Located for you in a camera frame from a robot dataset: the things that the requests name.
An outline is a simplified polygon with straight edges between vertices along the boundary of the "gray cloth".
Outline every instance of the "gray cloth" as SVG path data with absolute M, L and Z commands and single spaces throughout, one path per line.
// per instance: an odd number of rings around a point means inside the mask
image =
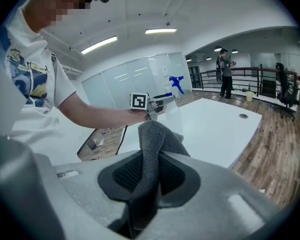
M 161 197 L 159 152 L 168 151 L 190 157 L 182 145 L 184 137 L 163 124 L 149 120 L 138 127 L 143 152 L 141 180 L 131 194 L 130 211 L 135 229 L 142 230 L 156 215 Z
M 221 57 L 222 61 L 224 62 L 224 69 L 223 71 L 223 76 L 224 77 L 231 77 L 231 67 L 230 64 L 232 64 L 232 60 L 225 56 L 225 57 Z

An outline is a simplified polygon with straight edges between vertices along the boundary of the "wooden floor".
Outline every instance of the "wooden floor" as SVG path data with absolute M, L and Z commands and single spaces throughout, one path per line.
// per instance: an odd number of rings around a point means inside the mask
M 194 91 L 178 99 L 176 103 L 181 107 L 204 98 L 261 114 L 262 119 L 255 135 L 232 171 L 257 190 L 264 189 L 266 196 L 279 208 L 284 208 L 300 196 L 300 106 L 295 114 L 296 119 L 292 122 L 287 116 L 281 119 L 280 111 L 273 109 L 268 103 L 255 99 L 248 102 L 242 96 L 232 97 L 232 100 L 225 100 L 220 99 L 218 93 Z M 91 150 L 86 145 L 79 158 L 88 161 L 114 156 L 122 129 L 123 127 L 97 130 L 92 136 L 97 148 Z

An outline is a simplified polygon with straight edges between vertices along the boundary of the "man in gray shirt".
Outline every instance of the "man in gray shirt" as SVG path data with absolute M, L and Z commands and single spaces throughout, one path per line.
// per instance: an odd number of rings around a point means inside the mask
M 225 95 L 225 98 L 227 100 L 231 99 L 231 89 L 232 89 L 232 76 L 231 76 L 231 68 L 235 65 L 235 63 L 232 62 L 232 60 L 227 56 L 227 50 L 221 49 L 220 56 L 221 56 L 221 62 L 224 62 L 224 68 L 222 70 L 222 86 L 221 86 L 221 92 L 219 97 L 223 98 Z

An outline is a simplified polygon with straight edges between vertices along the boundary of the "white marker cube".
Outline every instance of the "white marker cube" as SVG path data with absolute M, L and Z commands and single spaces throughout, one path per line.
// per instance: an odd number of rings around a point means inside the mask
M 133 92 L 130 94 L 130 108 L 133 110 L 147 110 L 148 94 Z

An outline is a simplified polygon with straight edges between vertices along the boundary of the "black office chair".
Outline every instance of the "black office chair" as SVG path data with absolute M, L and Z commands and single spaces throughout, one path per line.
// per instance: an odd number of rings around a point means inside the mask
M 293 105 L 300 105 L 300 102 L 296 99 L 296 92 L 298 88 L 288 83 L 288 76 L 285 73 L 284 65 L 281 63 L 276 64 L 276 68 L 279 71 L 279 80 L 281 85 L 281 91 L 278 94 L 279 101 L 285 104 L 285 107 L 278 107 L 281 111 L 286 112 L 288 115 L 292 117 L 292 121 L 295 120 L 294 112 L 292 109 L 290 109 Z M 289 86 L 292 87 L 293 92 L 289 93 Z

